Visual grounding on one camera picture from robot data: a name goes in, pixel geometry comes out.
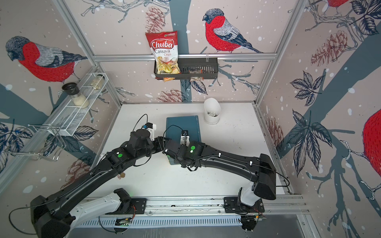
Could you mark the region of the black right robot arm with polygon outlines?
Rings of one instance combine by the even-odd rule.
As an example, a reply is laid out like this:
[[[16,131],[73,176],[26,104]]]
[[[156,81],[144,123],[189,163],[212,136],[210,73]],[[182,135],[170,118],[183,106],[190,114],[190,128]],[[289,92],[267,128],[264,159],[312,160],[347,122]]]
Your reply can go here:
[[[198,168],[214,168],[246,178],[249,186],[242,187],[238,204],[253,207],[260,199],[276,200],[276,171],[266,154],[258,157],[241,156],[215,149],[205,143],[192,141],[188,146],[164,138],[160,143],[163,154],[179,162],[191,172]]]

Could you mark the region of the teal drawer cabinet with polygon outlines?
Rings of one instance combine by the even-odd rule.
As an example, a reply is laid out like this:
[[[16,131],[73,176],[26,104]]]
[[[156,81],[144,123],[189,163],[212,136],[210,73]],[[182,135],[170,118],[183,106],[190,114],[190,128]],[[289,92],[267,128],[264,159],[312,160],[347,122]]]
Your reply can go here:
[[[198,116],[169,117],[164,132],[163,154],[171,164],[180,164],[183,168],[196,170],[204,148]]]

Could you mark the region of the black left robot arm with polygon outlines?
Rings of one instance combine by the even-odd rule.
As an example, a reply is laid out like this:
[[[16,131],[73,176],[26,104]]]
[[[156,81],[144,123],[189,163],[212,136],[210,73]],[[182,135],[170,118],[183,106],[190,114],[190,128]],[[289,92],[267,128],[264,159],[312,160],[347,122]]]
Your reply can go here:
[[[138,129],[131,132],[129,141],[107,153],[97,166],[75,182],[48,196],[38,196],[30,203],[31,222],[40,238],[63,238],[77,226],[120,209],[132,212],[130,197],[124,189],[84,203],[98,187],[143,157],[150,157],[164,149],[165,138],[151,139],[150,131]]]

